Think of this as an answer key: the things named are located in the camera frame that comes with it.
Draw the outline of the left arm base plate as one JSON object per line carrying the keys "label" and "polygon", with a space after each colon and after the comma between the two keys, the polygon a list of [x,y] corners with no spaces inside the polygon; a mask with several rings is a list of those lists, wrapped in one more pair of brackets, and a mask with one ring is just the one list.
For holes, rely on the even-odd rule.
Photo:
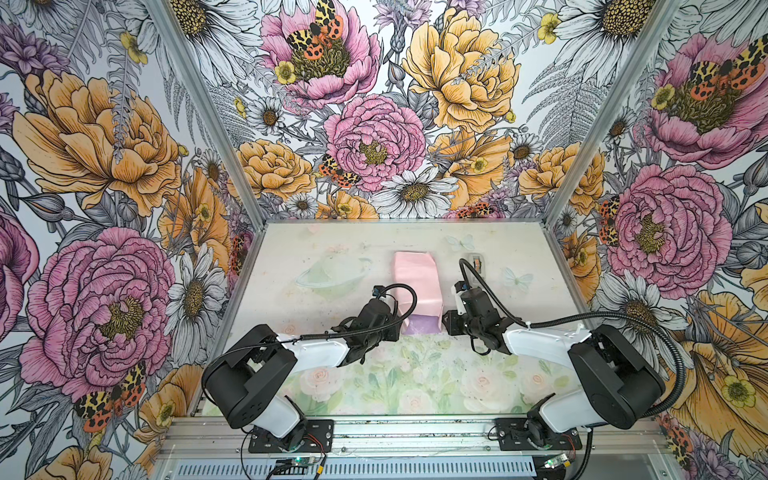
{"label": "left arm base plate", "polygon": [[335,422],[310,418],[299,423],[284,437],[255,427],[247,450],[251,454],[329,453],[332,449]]}

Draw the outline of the purple wrapping paper sheet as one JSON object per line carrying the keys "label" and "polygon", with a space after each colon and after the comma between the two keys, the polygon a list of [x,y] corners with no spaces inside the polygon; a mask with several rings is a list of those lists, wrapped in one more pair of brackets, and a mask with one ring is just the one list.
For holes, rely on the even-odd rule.
{"label": "purple wrapping paper sheet", "polygon": [[433,335],[443,331],[443,295],[437,264],[426,252],[399,251],[394,254],[395,283],[409,285],[417,295],[413,312],[401,326],[404,335]]}

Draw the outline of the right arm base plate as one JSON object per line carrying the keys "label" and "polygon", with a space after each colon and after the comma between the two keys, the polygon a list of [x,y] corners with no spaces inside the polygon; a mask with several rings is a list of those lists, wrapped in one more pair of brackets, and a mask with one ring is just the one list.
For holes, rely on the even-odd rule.
{"label": "right arm base plate", "polygon": [[486,438],[496,442],[501,451],[544,452],[563,450],[578,451],[582,442],[576,429],[557,433],[537,420],[524,417],[500,417],[486,433]]}

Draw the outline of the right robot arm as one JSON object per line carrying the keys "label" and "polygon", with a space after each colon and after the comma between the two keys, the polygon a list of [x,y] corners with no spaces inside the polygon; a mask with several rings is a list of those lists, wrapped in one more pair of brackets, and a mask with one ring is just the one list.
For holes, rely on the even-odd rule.
{"label": "right robot arm", "polygon": [[520,326],[502,316],[489,293],[465,281],[454,285],[456,308],[443,315],[451,336],[479,340],[490,352],[527,356],[571,369],[575,390],[537,401],[521,428],[532,442],[578,427],[604,424],[627,430],[662,398],[664,381],[643,355],[611,325],[563,331]]}

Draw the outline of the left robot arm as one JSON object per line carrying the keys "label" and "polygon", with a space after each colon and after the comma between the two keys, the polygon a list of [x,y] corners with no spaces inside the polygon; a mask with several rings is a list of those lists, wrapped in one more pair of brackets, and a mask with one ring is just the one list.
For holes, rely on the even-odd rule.
{"label": "left robot arm", "polygon": [[233,429],[252,426],[280,440],[301,436],[305,414],[279,395],[286,380],[303,371],[363,363],[381,343],[399,340],[417,303],[416,291],[406,284],[378,285],[357,315],[323,333],[281,336],[257,325],[206,366],[202,392]]}

